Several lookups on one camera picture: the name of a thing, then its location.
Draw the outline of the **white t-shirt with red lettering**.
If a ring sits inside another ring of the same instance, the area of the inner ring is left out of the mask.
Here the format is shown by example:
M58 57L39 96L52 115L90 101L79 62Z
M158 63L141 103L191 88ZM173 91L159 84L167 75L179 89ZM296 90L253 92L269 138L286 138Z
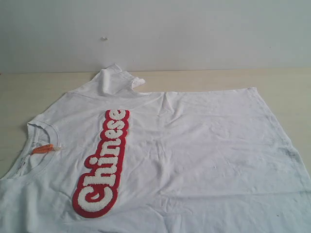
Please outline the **white t-shirt with red lettering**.
M310 232L311 179L257 89L142 84L113 65L28 122L1 232Z

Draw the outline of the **orange size tag with string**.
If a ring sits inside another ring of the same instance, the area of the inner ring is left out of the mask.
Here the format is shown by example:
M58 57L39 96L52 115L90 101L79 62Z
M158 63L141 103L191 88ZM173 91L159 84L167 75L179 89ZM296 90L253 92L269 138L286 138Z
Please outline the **orange size tag with string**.
M34 148L31 152L31 155L33 154L44 154L44 153L49 153L52 151L60 151L64 149L64 147L56 147L53 144L47 144L47 145L43 145L37 148Z

